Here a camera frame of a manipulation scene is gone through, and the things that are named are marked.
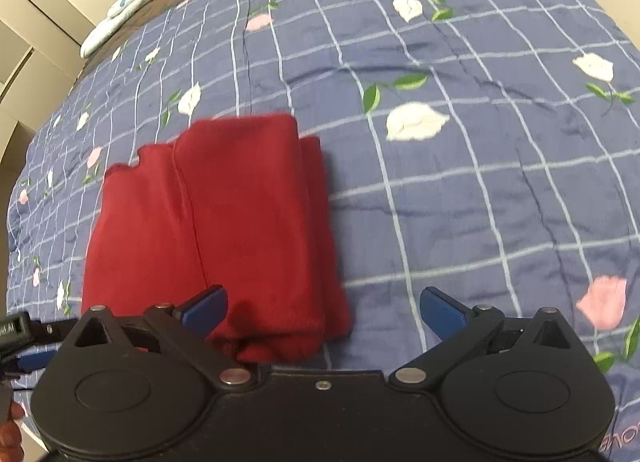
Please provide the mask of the left hand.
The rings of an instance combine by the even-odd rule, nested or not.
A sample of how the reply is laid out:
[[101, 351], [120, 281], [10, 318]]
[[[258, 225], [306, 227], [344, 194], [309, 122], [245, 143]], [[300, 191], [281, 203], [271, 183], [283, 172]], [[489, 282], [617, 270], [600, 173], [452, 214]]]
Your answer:
[[0, 427], [1, 462], [22, 462], [24, 460], [22, 433], [18, 425], [24, 416], [24, 409], [17, 402], [12, 401], [9, 419]]

